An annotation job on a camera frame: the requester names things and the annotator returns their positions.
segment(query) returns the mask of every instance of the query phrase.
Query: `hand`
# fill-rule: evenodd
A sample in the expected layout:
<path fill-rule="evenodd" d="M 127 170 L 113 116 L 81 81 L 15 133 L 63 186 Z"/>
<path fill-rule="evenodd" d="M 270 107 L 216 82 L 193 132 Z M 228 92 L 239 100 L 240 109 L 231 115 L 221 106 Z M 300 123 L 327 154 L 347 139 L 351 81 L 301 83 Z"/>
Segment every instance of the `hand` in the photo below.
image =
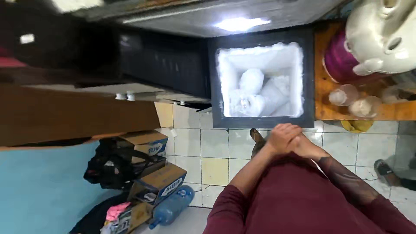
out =
<path fill-rule="evenodd" d="M 274 154 L 287 154 L 291 152 L 296 144 L 292 140 L 302 133 L 302 128 L 292 124 L 278 124 L 273 128 L 272 134 L 266 146 L 272 150 Z"/>
<path fill-rule="evenodd" d="M 302 158 L 312 159 L 316 162 L 322 157 L 330 157 L 325 150 L 312 143 L 303 134 L 296 136 L 292 140 L 290 148 L 293 152 L 295 152 L 295 154 L 301 156 Z"/>

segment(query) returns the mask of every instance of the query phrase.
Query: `foot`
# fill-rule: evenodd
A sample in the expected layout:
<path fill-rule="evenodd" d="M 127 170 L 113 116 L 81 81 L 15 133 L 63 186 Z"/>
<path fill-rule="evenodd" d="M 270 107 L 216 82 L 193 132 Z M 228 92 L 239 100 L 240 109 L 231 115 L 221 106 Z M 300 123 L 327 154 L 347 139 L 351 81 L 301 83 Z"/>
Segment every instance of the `foot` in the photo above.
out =
<path fill-rule="evenodd" d="M 250 129 L 250 136 L 256 143 L 264 141 L 263 136 L 255 128 Z"/>
<path fill-rule="evenodd" d="M 382 159 L 374 163 L 374 169 L 390 186 L 400 186 L 400 178 L 393 172 L 390 166 Z"/>

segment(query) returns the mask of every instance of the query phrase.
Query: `white tile floor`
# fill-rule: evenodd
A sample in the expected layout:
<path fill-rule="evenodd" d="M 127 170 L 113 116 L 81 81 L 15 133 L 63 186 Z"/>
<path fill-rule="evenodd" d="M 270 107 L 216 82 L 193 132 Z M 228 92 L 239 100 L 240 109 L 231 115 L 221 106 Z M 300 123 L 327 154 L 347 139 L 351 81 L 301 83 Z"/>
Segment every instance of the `white tile floor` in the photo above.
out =
<path fill-rule="evenodd" d="M 248 129 L 213 129 L 211 114 L 174 105 L 171 116 L 177 136 L 173 137 L 169 128 L 159 130 L 169 137 L 168 161 L 188 171 L 185 183 L 198 191 L 191 205 L 212 207 L 224 186 L 249 162 L 254 141 Z M 374 161 L 380 158 L 393 167 L 397 162 L 399 166 L 395 169 L 408 169 L 409 160 L 416 152 L 416 124 L 376 121 L 368 133 L 356 134 L 344 130 L 338 123 L 316 121 L 315 128 L 304 129 L 304 134 L 416 222 L 416 192 L 391 189 L 377 180 L 373 169 Z M 397 136 L 399 130 L 415 135 Z M 260 133 L 266 137 L 270 131 L 260 129 Z M 396 143 L 401 147 L 397 150 L 399 155 L 394 157 Z"/>

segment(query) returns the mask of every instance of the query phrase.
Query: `clear plastic cup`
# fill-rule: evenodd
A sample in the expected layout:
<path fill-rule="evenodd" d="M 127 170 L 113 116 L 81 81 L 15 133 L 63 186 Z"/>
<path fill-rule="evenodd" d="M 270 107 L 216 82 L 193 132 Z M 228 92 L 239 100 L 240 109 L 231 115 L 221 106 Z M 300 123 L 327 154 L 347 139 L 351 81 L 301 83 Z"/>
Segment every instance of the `clear plastic cup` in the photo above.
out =
<path fill-rule="evenodd" d="M 374 118 L 379 113 L 381 100 L 375 96 L 369 96 L 355 101 L 349 106 L 349 112 L 358 117 Z"/>
<path fill-rule="evenodd" d="M 349 106 L 358 98 L 358 90 L 353 85 L 341 85 L 329 94 L 329 101 L 337 106 Z"/>

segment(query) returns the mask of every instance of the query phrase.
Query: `maroon shirt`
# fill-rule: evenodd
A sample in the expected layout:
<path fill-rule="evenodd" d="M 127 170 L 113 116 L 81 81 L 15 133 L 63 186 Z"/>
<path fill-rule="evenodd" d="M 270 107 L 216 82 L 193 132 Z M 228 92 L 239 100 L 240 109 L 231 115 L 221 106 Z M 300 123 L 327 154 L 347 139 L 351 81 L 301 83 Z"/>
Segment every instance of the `maroon shirt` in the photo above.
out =
<path fill-rule="evenodd" d="M 379 195 L 351 205 L 312 162 L 280 160 L 264 172 L 248 200 L 233 185 L 218 196 L 204 234 L 416 233 L 416 226 Z"/>

